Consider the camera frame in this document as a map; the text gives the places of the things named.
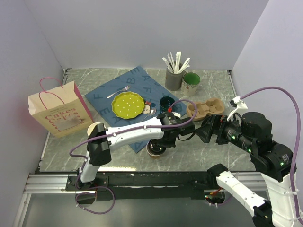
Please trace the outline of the brown pulp cup carrier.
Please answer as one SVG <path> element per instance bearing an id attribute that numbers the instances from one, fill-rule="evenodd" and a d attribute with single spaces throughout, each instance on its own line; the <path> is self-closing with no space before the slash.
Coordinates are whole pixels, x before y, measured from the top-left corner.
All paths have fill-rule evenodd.
<path id="1" fill-rule="evenodd" d="M 208 99 L 206 102 L 195 102 L 197 114 L 193 121 L 201 121 L 213 114 L 222 114 L 225 110 L 224 103 L 218 98 Z"/>

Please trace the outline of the black plastic cup lid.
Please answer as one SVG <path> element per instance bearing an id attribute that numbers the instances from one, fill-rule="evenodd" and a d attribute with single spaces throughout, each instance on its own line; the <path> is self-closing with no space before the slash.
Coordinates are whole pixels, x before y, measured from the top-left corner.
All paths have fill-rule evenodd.
<path id="1" fill-rule="evenodd" d="M 148 143 L 147 143 L 147 146 L 146 147 L 149 147 L 151 148 L 152 150 L 154 151 L 159 151 L 161 150 L 162 148 L 164 147 L 161 147 L 160 145 L 158 145 L 155 140 L 150 140 Z"/>

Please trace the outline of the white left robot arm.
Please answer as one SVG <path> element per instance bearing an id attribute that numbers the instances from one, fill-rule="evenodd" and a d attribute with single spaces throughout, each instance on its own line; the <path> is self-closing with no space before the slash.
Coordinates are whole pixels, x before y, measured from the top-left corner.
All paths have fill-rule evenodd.
<path id="1" fill-rule="evenodd" d="M 158 157 L 167 149 L 174 148 L 176 139 L 195 131 L 193 117 L 180 119 L 173 112 L 164 112 L 144 122 L 122 127 L 104 128 L 96 125 L 87 140 L 87 160 L 80 169 L 77 185 L 89 190 L 100 166 L 111 162 L 111 152 L 133 143 L 147 140 L 147 151 Z"/>

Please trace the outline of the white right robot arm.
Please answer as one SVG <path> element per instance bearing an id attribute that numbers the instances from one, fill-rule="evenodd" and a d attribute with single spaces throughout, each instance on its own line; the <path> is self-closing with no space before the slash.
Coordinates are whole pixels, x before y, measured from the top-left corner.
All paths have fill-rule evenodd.
<path id="1" fill-rule="evenodd" d="M 230 193 L 252 216 L 257 227 L 301 227 L 300 207 L 291 175 L 293 152 L 272 140 L 272 123 L 257 112 L 247 112 L 239 120 L 212 115 L 202 122 L 196 135 L 208 143 L 216 135 L 219 145 L 231 143 L 247 152 L 263 177 L 269 199 L 264 199 L 237 180 L 222 164 L 207 170 L 207 184 Z"/>

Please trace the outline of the kraft paper cakes bag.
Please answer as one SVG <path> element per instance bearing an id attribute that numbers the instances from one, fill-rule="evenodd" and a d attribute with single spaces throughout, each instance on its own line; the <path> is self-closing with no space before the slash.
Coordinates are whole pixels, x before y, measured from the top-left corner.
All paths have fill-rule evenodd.
<path id="1" fill-rule="evenodd" d="M 61 138 L 93 123 L 92 115 L 75 82 L 28 96 L 28 110 L 56 138 Z"/>

